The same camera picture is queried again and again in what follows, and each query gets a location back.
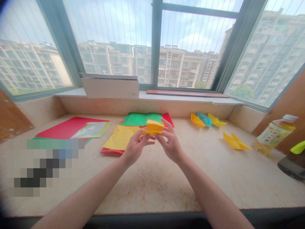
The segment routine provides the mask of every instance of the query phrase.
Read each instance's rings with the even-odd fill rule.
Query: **white cap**
[[[286,114],[283,117],[283,119],[286,119],[286,120],[291,121],[291,122],[296,121],[298,118],[299,117],[296,117],[296,116],[293,116],[293,115],[290,115],[290,114]]]

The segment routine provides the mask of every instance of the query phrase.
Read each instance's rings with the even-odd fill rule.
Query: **tree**
[[[204,82],[196,82],[195,83],[195,88],[201,88],[201,89],[204,89],[204,88],[206,88],[207,86],[206,86],[206,83],[204,83]]]
[[[239,99],[250,99],[253,97],[253,91],[249,86],[245,84],[239,85],[237,88],[231,91],[230,95]]]

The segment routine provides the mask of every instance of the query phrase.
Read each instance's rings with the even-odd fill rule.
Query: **wooden door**
[[[0,143],[29,131],[33,124],[0,89]]]
[[[258,124],[253,135],[259,136],[269,123],[281,119],[284,115],[299,117],[295,122],[296,130],[288,135],[276,148],[284,154],[290,154],[290,149],[305,140],[305,70],[291,84],[286,93]]]

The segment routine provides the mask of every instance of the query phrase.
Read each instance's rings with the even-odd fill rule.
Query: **glass pane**
[[[87,73],[151,83],[152,1],[64,0]]]
[[[165,3],[239,12],[243,0],[163,0]]]
[[[0,31],[0,80],[12,95],[73,86],[35,0],[8,1]]]
[[[164,10],[158,86],[210,89],[235,21]]]
[[[270,107],[305,62],[304,9],[303,1],[267,3],[225,94]]]

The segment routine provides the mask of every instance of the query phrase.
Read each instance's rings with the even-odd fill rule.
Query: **finger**
[[[136,141],[137,141],[137,142],[140,142],[141,140],[142,140],[142,138],[136,137]]]
[[[161,118],[161,121],[167,125],[167,128],[169,130],[170,133],[174,133],[174,128],[173,126],[167,121],[165,120],[164,118]]]
[[[156,134],[155,136],[156,136],[157,141],[160,142],[161,146],[165,147],[166,141],[164,140],[164,138],[159,134]]]
[[[171,139],[172,138],[172,136],[173,136],[173,134],[172,133],[170,133],[170,132],[167,132],[167,131],[161,131],[161,134],[164,136],[164,137],[166,137],[167,139]]]
[[[153,145],[153,144],[155,144],[156,142],[146,142],[146,144],[145,144],[145,146],[147,146],[147,145]]]
[[[146,131],[146,128],[140,128],[138,131],[132,136],[132,138],[135,139],[135,137],[140,137],[142,134],[142,131]]]
[[[156,137],[150,136],[149,139],[156,140]]]
[[[149,134],[145,135],[145,137],[144,137],[144,138],[142,138],[142,140],[141,140],[141,142],[140,142],[139,144],[140,144],[142,147],[144,147],[144,146],[145,146],[145,144],[148,142],[149,137],[150,137],[150,135],[149,135]]]

